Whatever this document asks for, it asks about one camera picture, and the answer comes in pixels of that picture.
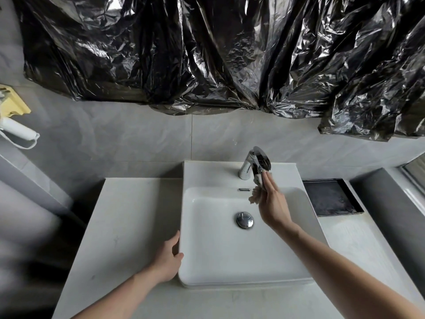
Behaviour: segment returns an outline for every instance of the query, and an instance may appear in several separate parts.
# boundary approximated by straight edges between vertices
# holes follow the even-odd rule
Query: yellow object
[[[11,117],[13,115],[24,115],[31,113],[29,107],[19,97],[19,95],[13,90],[12,87],[1,85],[0,89],[6,89],[9,91],[7,98],[0,104],[0,117]]]

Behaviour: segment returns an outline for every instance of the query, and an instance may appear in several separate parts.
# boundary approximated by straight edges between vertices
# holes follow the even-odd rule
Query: rectangular sink basin
[[[252,178],[238,178],[240,166],[239,162],[185,161],[180,281],[188,288],[311,282],[298,257],[263,222],[258,205],[248,201],[251,192],[245,190],[255,184]],[[294,222],[327,244],[296,165],[272,164],[272,173]],[[251,228],[237,225],[241,211],[252,215]]]

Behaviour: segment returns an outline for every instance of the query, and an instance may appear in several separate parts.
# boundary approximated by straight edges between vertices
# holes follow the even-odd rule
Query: chrome faucet
[[[254,174],[254,182],[258,186],[263,187],[261,172],[270,171],[270,169],[272,169],[272,164],[264,151],[259,147],[254,147],[248,152],[247,158],[238,172],[239,178],[248,180],[251,177],[251,169]]]

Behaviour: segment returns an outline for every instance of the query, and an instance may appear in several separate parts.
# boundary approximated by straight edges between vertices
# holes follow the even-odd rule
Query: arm
[[[410,301],[303,231],[291,220],[285,197],[269,173],[263,173],[263,182],[267,191],[259,208],[264,222],[295,252],[345,318],[425,318]]]
[[[177,274],[183,253],[174,256],[172,249],[177,244],[179,236],[180,232],[177,231],[173,238],[163,243],[151,265],[127,279],[72,319],[130,318],[150,290],[158,283],[173,279]]]

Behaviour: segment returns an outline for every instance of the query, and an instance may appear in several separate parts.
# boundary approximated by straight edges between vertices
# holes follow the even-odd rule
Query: white strap
[[[35,139],[33,140],[33,144],[31,144],[29,147],[25,148],[20,146],[19,144],[16,144],[15,142],[13,142],[11,139],[8,138],[8,136],[6,134],[3,133],[3,131],[0,130],[0,135],[5,138],[7,141],[9,141],[11,144],[13,144],[15,147],[19,148],[19,149],[23,149],[23,150],[29,150],[32,149],[33,147],[35,147],[35,145],[37,144],[37,139],[40,137],[40,134],[37,133],[37,135],[35,136]]]

